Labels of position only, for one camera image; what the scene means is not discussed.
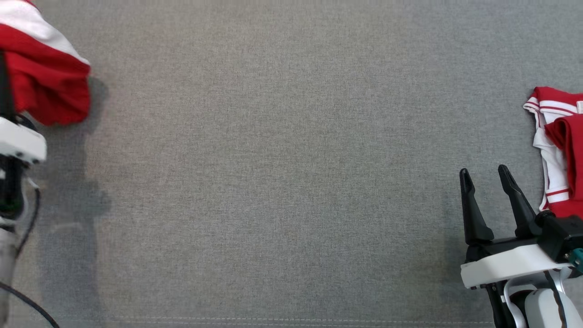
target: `green connector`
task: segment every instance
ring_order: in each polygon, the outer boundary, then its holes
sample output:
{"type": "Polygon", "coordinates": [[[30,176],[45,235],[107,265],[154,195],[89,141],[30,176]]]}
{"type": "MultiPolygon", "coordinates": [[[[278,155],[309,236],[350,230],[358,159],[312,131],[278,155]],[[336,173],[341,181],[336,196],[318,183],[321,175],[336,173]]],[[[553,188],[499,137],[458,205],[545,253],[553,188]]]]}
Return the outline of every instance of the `green connector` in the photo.
{"type": "Polygon", "coordinates": [[[577,269],[579,272],[583,273],[583,248],[576,248],[569,252],[569,262],[577,269]]]}

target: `red fabric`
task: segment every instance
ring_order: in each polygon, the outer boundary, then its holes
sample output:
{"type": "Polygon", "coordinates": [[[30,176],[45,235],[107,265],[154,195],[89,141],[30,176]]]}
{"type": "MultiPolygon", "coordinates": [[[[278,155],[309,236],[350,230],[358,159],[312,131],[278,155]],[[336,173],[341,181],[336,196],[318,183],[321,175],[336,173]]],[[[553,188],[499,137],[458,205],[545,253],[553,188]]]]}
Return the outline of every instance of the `red fabric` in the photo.
{"type": "Polygon", "coordinates": [[[531,97],[535,97],[539,102],[543,100],[555,100],[577,106],[577,102],[583,100],[583,93],[568,93],[549,86],[537,86],[531,97]]]}
{"type": "Polygon", "coordinates": [[[18,112],[45,125],[80,122],[89,113],[90,67],[28,34],[0,25],[12,93],[18,112]]]}
{"type": "Polygon", "coordinates": [[[569,200],[551,203],[550,208],[560,217],[583,217],[583,115],[557,118],[545,126],[545,133],[565,154],[569,183],[569,200]]]}

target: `red and white garment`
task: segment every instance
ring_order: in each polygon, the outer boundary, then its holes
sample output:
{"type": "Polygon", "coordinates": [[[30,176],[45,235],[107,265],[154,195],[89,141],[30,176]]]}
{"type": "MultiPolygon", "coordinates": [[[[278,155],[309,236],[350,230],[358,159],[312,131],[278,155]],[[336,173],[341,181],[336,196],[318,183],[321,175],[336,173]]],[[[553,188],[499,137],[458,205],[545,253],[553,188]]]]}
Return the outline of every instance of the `red and white garment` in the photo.
{"type": "Polygon", "coordinates": [[[18,112],[45,125],[87,117],[89,62],[30,1],[0,0],[0,49],[18,112]]]}
{"type": "Polygon", "coordinates": [[[549,204],[558,217],[583,218],[583,115],[559,117],[545,126],[547,137],[565,154],[569,199],[549,204]]]}
{"type": "Polygon", "coordinates": [[[533,146],[540,149],[545,175],[545,193],[539,209],[557,207],[570,199],[567,161],[564,152],[555,146],[545,131],[545,125],[558,118],[583,113],[583,93],[568,93],[548,86],[538,86],[524,104],[535,115],[536,132],[533,146]]]}

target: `white plastic housing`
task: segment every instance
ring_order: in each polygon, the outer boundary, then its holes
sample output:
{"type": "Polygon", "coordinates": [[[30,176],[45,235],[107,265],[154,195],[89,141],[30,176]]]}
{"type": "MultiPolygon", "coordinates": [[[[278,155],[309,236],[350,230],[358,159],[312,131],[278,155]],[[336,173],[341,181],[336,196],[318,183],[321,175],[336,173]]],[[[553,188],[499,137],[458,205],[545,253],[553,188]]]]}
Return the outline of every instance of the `white plastic housing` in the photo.
{"type": "Polygon", "coordinates": [[[461,265],[466,288],[569,266],[570,263],[553,261],[537,244],[516,247],[461,265]]]}
{"type": "Polygon", "coordinates": [[[44,162],[47,141],[40,133],[0,117],[0,155],[14,156],[28,163],[44,162]]]}
{"type": "MultiPolygon", "coordinates": [[[[565,311],[565,319],[569,328],[583,328],[581,316],[571,299],[558,291],[565,311]]],[[[552,289],[544,288],[533,291],[526,297],[525,312],[529,328],[557,328],[561,327],[559,306],[552,289]]]]}

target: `gray fabric surface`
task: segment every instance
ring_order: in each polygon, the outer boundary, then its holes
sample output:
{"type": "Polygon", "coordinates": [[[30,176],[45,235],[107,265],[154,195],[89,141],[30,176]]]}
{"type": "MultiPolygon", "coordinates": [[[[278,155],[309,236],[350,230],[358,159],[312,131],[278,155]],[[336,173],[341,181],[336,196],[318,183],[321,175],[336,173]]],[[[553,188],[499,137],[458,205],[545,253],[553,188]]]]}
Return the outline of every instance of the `gray fabric surface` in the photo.
{"type": "Polygon", "coordinates": [[[499,237],[498,164],[538,204],[521,106],[583,90],[580,1],[38,5],[93,64],[15,281],[62,327],[493,327],[458,172],[499,237]]]}

